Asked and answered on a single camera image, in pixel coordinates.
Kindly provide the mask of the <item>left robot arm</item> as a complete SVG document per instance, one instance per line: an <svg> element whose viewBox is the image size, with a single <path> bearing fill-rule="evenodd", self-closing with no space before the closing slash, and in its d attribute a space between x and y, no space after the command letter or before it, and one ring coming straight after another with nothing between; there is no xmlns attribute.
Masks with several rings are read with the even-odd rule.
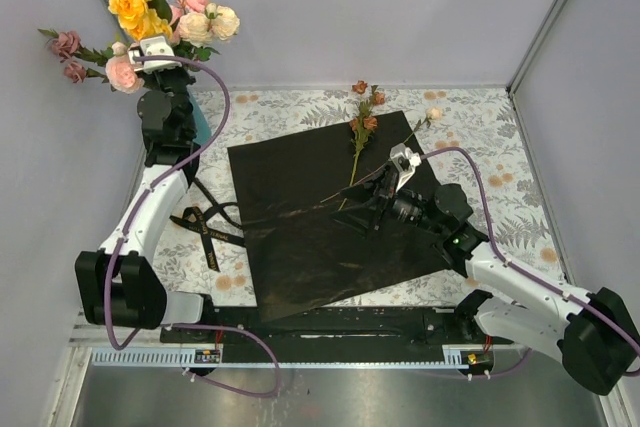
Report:
<svg viewBox="0 0 640 427"><path fill-rule="evenodd" d="M182 68L145 78L153 88L137 104L146 150L142 180L108 239L76 259L81 303L91 324L102 325L107 318L115 326L140 329L182 323L192 340L205 342L216 333L217 319L203 309L203 297L168 290L152 266L162 232L199 167L188 91L195 80Z"/></svg>

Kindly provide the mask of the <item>cream rose stem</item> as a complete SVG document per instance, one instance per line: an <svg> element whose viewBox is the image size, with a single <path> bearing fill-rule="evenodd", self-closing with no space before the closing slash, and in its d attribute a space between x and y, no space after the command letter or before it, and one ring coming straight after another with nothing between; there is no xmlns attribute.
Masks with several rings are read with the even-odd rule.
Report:
<svg viewBox="0 0 640 427"><path fill-rule="evenodd" d="M218 51L216 41L227 42L239 33L241 21L236 12L227 6L210 2L203 12L184 14L177 24L180 40L189 44L192 59L209 60Z"/></svg>

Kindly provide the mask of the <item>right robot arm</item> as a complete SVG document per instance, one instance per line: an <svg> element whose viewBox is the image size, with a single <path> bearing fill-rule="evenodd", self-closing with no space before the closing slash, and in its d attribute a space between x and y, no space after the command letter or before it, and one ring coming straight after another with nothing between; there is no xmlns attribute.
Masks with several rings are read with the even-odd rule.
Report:
<svg viewBox="0 0 640 427"><path fill-rule="evenodd" d="M351 207L334 219L363 235L396 220L434 235L433 248L446 266L503 294L473 293L455 318L464 341L484 336L507 339L559 362L579 385L607 395L624 377L635 375L639 332L620 295L597 292L550 279L528 265L517 266L499 253L490 237L469 221L472 209L458 184L437 187L423 197L404 188L406 176L393 166L340 196Z"/></svg>

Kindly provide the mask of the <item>black printed ribbon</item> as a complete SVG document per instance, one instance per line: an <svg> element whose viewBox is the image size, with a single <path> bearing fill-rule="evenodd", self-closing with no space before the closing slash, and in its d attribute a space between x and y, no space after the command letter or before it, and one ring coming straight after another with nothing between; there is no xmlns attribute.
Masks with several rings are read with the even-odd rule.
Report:
<svg viewBox="0 0 640 427"><path fill-rule="evenodd" d="M220 272L219 262L214 248L213 241L221 241L237 247L245 247L245 240L242 236L222 232L218 229L210 227L208 222L216 216L220 216L227 224L235 229L241 230L242 225L236 222L228 214L230 208L237 208L238 203L218 202L211 192L205 187L198 178L193 180L193 184L199 189L206 200L209 201L210 207L205 211L197 206L191 206L184 209L182 216L170 216L170 220L178 227L188 230L199 235L207 267L215 272Z"/></svg>

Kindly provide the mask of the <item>pink rose stem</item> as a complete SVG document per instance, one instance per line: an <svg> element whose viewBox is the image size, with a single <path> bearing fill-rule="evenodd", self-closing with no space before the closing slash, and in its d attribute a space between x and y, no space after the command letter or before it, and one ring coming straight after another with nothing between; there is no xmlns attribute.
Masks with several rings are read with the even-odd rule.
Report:
<svg viewBox="0 0 640 427"><path fill-rule="evenodd" d="M171 5L171 25L174 25L180 17L186 13L204 13L209 0L175 0Z"/></svg>
<svg viewBox="0 0 640 427"><path fill-rule="evenodd" d="M105 73L111 86L119 92L134 94L139 91L144 81L134 71L128 57L127 46L119 41L111 45L113 55L107 60Z"/></svg>

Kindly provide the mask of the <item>mauve rose stem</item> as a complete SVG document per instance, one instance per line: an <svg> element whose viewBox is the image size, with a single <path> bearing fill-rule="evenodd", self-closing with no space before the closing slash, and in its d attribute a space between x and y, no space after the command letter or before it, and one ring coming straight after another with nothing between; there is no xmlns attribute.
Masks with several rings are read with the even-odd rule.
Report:
<svg viewBox="0 0 640 427"><path fill-rule="evenodd" d="M83 83L88 78L109 82L105 68L114 55L111 47L102 50L86 47L74 30L58 32L38 28L37 31L47 39L48 49L64 65L64 76L72 83Z"/></svg>

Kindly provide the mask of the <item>black wrapping paper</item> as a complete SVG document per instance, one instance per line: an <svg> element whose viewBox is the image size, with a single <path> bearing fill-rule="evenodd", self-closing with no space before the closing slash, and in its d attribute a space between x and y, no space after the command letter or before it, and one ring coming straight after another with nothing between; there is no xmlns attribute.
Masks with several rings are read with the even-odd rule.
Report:
<svg viewBox="0 0 640 427"><path fill-rule="evenodd" d="M333 220L350 204L338 197L351 179L376 171L400 142L422 151L403 112L382 114L360 158L346 123L229 148L258 311L269 322L452 268L441 249L473 214L443 209L447 189L428 163L404 186L426 202L424 220L391 211L362 235Z"/></svg>

